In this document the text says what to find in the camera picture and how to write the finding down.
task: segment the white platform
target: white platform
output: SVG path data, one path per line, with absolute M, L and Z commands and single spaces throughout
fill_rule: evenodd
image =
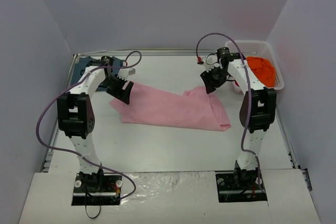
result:
M 203 85 L 202 71 L 195 57 L 148 56 L 131 80 L 182 94 Z M 120 206 L 103 206 L 101 215 L 92 221 L 83 206 L 71 206 L 77 158 L 55 152 L 49 173 L 37 173 L 33 178 L 20 224 L 319 224 L 302 173 L 291 168 L 277 121 L 267 132 L 259 155 L 268 201 L 218 202 L 213 171 L 234 168 L 243 131 L 238 119 L 243 97 L 234 94 L 230 84 L 216 93 L 232 123 L 225 132 L 122 124 L 108 104 L 112 98 L 97 92 L 92 99 L 97 154 L 104 165 L 130 173 L 137 191 Z M 56 146 L 73 148 L 63 132 L 59 132 Z M 132 189 L 123 181 L 122 195 Z M 91 215 L 97 210 L 88 208 Z
M 71 206 L 73 173 L 35 174 L 19 224 L 253 223 L 319 224 L 300 170 L 263 170 L 268 202 L 219 203 L 214 172 L 131 174 L 139 186 L 92 221 Z M 131 190 L 124 180 L 122 194 Z M 98 207 L 88 207 L 94 215 Z
M 130 63 L 137 59 L 131 57 Z M 195 56 L 144 56 L 130 80 L 182 94 L 204 85 L 199 76 L 203 69 L 196 64 Z M 119 114 L 109 105 L 113 97 L 96 92 L 92 99 L 96 117 L 93 141 L 98 157 L 105 166 L 122 172 L 232 170 L 243 132 L 239 121 L 243 96 L 234 94 L 230 83 L 216 94 L 232 124 L 225 132 L 122 124 Z M 63 132 L 59 132 L 56 146 L 73 149 Z M 277 121 L 267 131 L 259 157 L 262 169 L 292 168 Z M 55 152 L 49 172 L 78 169 L 75 155 Z

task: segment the white basket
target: white basket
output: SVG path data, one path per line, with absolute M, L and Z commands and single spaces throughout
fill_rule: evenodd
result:
M 268 59 L 272 66 L 275 68 L 275 86 L 272 87 L 275 90 L 283 89 L 285 84 L 283 82 L 280 69 L 275 59 L 273 50 L 269 43 L 259 40 L 235 40 L 240 50 L 245 57 L 255 56 Z M 231 41 L 225 43 L 225 47 L 228 47 L 230 52 L 238 52 L 237 48 Z

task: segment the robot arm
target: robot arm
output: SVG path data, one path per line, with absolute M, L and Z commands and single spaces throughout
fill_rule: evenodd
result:
M 68 93 L 65 93 L 57 100 L 58 125 L 73 143 L 76 152 L 81 153 L 86 159 L 101 164 L 99 161 L 92 140 L 94 129 L 94 113 L 91 105 L 91 98 L 100 84 L 107 87 L 106 92 L 117 99 L 129 104 L 130 92 L 133 82 L 129 82 L 125 89 L 126 79 L 134 73 L 134 69 L 120 69 L 118 74 L 113 74 L 111 69 L 92 70 L 98 66 L 113 66 L 113 58 L 102 57 L 101 60 L 92 63 L 85 69 L 81 81 L 86 75 L 85 81 Z M 80 174 L 91 175 L 95 180 L 95 174 L 102 173 L 99 168 L 92 166 L 79 157 Z
M 248 87 L 244 65 L 240 55 L 230 54 L 228 48 L 220 48 L 216 52 L 217 62 L 213 63 L 206 58 L 202 61 L 205 71 L 201 74 L 207 93 L 211 93 L 223 85 L 227 78 L 232 76 L 239 84 L 245 94 L 240 109 L 239 118 L 242 126 L 245 126 L 248 112 Z M 244 149 L 259 154 L 264 135 L 270 124 L 275 119 L 276 92 L 263 85 L 247 67 L 251 86 L 251 115 L 249 119 L 248 132 L 244 142 Z M 234 177 L 238 187 L 244 188 L 254 183 L 258 175 L 258 164 L 255 156 L 250 152 L 241 151 L 235 164 Z

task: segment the white backdrop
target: white backdrop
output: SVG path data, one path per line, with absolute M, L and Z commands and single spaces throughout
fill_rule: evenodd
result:
M 72 52 L 266 40 L 287 0 L 44 0 Z M 218 48 L 211 38 L 202 48 Z
M 65 87 L 72 57 L 42 0 L 0 0 L 0 52 L 0 222 L 13 224 L 47 151 L 36 121 Z M 46 142 L 55 122 L 54 108 L 41 126 Z
M 268 38 L 285 81 L 280 117 L 327 224 L 336 223 L 335 17 L 335 0 L 288 0 Z

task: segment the orange object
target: orange object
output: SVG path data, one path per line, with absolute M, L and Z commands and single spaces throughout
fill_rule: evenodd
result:
M 275 86 L 275 68 L 268 59 L 249 56 L 246 60 L 259 81 L 269 88 Z

